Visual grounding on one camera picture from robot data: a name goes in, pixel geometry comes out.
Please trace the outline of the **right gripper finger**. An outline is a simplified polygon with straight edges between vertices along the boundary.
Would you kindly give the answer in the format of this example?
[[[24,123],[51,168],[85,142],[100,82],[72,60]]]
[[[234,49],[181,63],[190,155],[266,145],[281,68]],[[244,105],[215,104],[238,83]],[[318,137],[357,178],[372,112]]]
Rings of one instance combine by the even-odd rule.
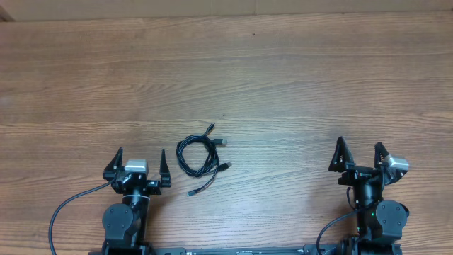
[[[333,154],[328,170],[342,173],[348,171],[355,165],[351,151],[343,136],[340,136],[336,142],[335,152]]]
[[[388,166],[389,163],[385,161],[387,156],[389,156],[389,153],[385,146],[381,142],[376,143],[374,145],[374,168],[378,169],[382,165]]]

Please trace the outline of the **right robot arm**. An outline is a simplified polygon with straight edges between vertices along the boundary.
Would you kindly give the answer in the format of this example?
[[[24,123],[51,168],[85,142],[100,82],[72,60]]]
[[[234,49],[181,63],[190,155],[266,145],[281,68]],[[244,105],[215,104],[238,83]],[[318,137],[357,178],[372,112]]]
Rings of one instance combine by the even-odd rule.
[[[357,218],[357,234],[344,238],[328,254],[401,254],[396,242],[402,238],[409,209],[395,200],[383,197],[384,188],[396,183],[408,173],[406,159],[390,154],[378,142],[374,146],[374,166],[358,166],[344,137],[336,142],[328,170],[338,172],[338,184],[347,186],[348,204],[352,211],[329,222],[319,233],[316,250],[321,253],[321,236],[335,223],[348,217]]]

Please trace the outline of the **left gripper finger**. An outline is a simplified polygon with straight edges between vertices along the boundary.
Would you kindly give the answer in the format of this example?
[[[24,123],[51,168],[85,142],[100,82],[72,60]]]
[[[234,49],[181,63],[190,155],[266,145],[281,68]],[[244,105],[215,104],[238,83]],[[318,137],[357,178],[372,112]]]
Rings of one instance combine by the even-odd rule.
[[[170,183],[171,182],[171,174],[168,168],[168,164],[166,162],[166,152],[163,149],[161,151],[161,161],[160,161],[160,168],[159,174],[161,176],[162,183]]]
[[[108,165],[104,168],[104,174],[116,173],[119,168],[122,167],[122,156],[123,156],[123,148],[120,147],[116,152],[113,159],[108,163]]]

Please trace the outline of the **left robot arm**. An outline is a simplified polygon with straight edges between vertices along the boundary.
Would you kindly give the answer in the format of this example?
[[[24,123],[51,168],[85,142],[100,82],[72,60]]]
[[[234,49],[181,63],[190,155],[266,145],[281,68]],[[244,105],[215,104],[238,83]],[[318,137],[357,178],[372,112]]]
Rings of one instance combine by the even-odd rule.
[[[109,206],[103,214],[105,240],[102,254],[155,254],[146,241],[147,215],[152,196],[171,187],[171,174],[166,153],[161,152],[159,180],[148,178],[146,159],[130,159],[122,163],[123,148],[103,170],[103,178],[122,196],[122,202]]]

